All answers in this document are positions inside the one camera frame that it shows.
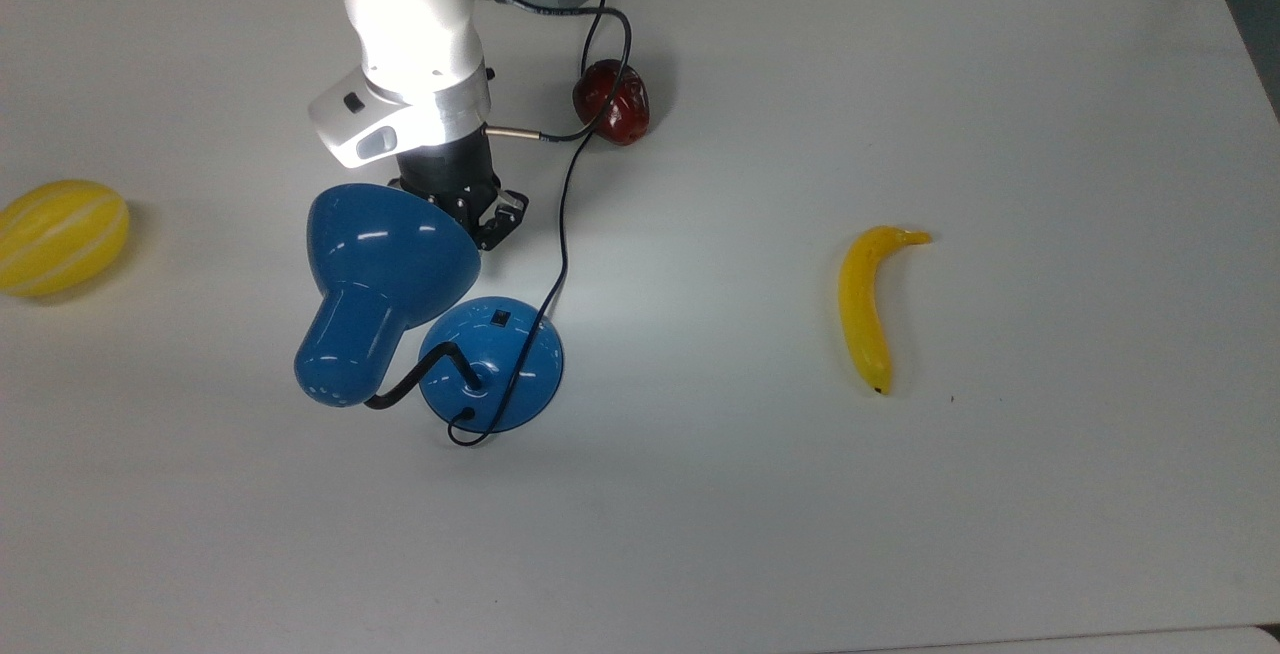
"lamp shade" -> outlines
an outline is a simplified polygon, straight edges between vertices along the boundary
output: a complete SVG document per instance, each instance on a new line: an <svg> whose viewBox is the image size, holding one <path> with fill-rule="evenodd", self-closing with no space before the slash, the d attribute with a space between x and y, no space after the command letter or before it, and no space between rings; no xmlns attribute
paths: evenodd
<svg viewBox="0 0 1280 654"><path fill-rule="evenodd" d="M293 371L330 407L376 394L404 331L440 316L480 275L480 253L453 218L389 186L320 193L307 255L324 301Z"/></svg>

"lamp base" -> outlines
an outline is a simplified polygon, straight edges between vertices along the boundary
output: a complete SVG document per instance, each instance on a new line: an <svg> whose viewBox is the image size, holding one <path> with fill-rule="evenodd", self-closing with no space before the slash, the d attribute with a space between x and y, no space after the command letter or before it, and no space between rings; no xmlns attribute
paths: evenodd
<svg viewBox="0 0 1280 654"><path fill-rule="evenodd" d="M538 308L507 297L484 297L463 302L448 312L426 331L420 355L425 355L443 340L453 340L471 370L480 376L481 389L468 389L466 381L452 367L434 367L419 389L431 411L445 422L471 434L490 431L503 390L511 380L512 367L529 337L529 328L538 316ZM536 417L561 381L564 367L563 347L556 326L543 320L520 381L507 403L494 433L511 431ZM458 419L458 413L471 408L471 417Z"/></svg>

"black cable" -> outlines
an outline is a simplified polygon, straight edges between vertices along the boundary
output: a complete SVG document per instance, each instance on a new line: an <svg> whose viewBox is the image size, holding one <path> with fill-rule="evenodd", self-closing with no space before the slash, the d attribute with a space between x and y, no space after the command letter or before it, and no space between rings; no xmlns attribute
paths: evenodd
<svg viewBox="0 0 1280 654"><path fill-rule="evenodd" d="M604 8L604 0L600 0L599 8ZM595 28L600 24L600 13L595 14L595 19L591 20L591 28L586 29L586 40L582 42L582 58L577 65L577 76L586 74L586 56L591 51L591 38L595 36Z"/></svg>
<svg viewBox="0 0 1280 654"><path fill-rule="evenodd" d="M454 430L457 429L457 422L474 419L475 412L471 408L466 408L458 412L457 416L454 416L452 420L449 420L449 429L448 429L449 442L453 442L457 445L480 444L485 439L489 439L489 435L492 435L494 430L498 429L498 422L502 422L502 416L503 413L507 412L507 404L511 403L511 397L516 392L516 384L517 381L520 381L520 370L521 367L525 366L525 360L529 358L529 352L534 349L534 342L538 340L538 334L539 334L538 328L541 325L543 319L547 316L547 310L548 307L552 306L552 301L556 299L556 296L559 293L562 285L564 285L564 279L567 279L568 276L568 239L564 235L564 202L568 198L568 183L572 180L573 166L577 163L577 157L581 156L582 148L586 148L586 143L590 142L591 136L594 134L595 134L594 131L591 131L591 133L588 133L585 136L582 143L577 145L577 151L573 152L573 157L570 159L568 161L568 168L566 168L564 170L564 183L561 187L561 200L557 212L559 243L561 243L561 271L559 275L556 276L556 284L553 284L552 288L548 291L547 297L543 299L543 306L538 307L538 314L534 316L534 323L529 328L529 335L526 335L525 338L525 346L520 348L520 355L518 357L516 357L516 365L511 370L511 379L507 380L507 389L503 390L502 393L502 401L498 402L498 410L494 411L493 421L489 422L489 426L485 427L485 430L479 436L475 436L475 439L458 439L457 434L454 434Z"/></svg>
<svg viewBox="0 0 1280 654"><path fill-rule="evenodd" d="M475 371L471 371L471 363L467 358L462 356L462 349L453 340L443 340L435 344L421 361L413 363L413 367L408 370L404 379L392 388L387 394L374 394L370 395L369 401L365 402L366 407L370 410L384 410L392 407L397 402L404 398L416 385L421 381L426 372L431 370L440 360L448 357L453 362L453 366L458 369L462 379L466 380L467 388L470 389L483 389L484 385L480 384L480 376L476 376Z"/></svg>
<svg viewBox="0 0 1280 654"><path fill-rule="evenodd" d="M622 24L622 67L618 67L618 76L613 77L613 88L609 90L608 97L604 97L604 102L600 104L600 111L582 129L575 131L572 134L548 134L545 131L539 131L538 138L541 142L576 142L576 140L590 134L591 131L595 131L596 125L600 125L600 122L604 122L613 99L617 97L618 90L622 88L622 76L626 74L627 61L631 58L631 20L627 19L625 13L612 6L539 6L535 3L526 3L525 0L506 1L513 4L513 6L522 8L525 12L540 13L544 17L588 17L602 13L603 15L616 17Z"/></svg>

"robotic arm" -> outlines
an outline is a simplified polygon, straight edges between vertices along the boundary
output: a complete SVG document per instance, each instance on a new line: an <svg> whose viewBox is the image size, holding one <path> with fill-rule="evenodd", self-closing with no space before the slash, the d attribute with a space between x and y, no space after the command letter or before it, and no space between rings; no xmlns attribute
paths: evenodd
<svg viewBox="0 0 1280 654"><path fill-rule="evenodd" d="M422 381L449 436L454 425L480 439L518 426L559 380L559 340L544 308L500 297L453 306L479 275L476 248L498 244L527 203L493 171L489 74L471 24L476 0L343 1L361 63L311 102L311 122L344 166L394 156L403 192L343 184L312 203L307 248L324 301L294 358L298 384L324 404L383 408L449 357L453 376ZM581 13L567 6L586 0L516 1ZM376 394L403 331L434 317L419 366Z"/></svg>
<svg viewBox="0 0 1280 654"><path fill-rule="evenodd" d="M526 198L503 192L493 171L475 0L343 1L362 61L311 102L320 141L343 166L397 156L406 192L444 209L479 248L493 248L520 224Z"/></svg>

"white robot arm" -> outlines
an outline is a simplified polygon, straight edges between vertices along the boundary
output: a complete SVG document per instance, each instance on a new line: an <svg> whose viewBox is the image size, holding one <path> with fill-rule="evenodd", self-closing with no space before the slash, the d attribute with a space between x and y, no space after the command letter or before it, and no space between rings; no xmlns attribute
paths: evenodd
<svg viewBox="0 0 1280 654"><path fill-rule="evenodd" d="M343 166L458 142L484 125L490 104L471 24L475 0L343 1L360 35L361 67L310 108L321 142Z"/></svg>

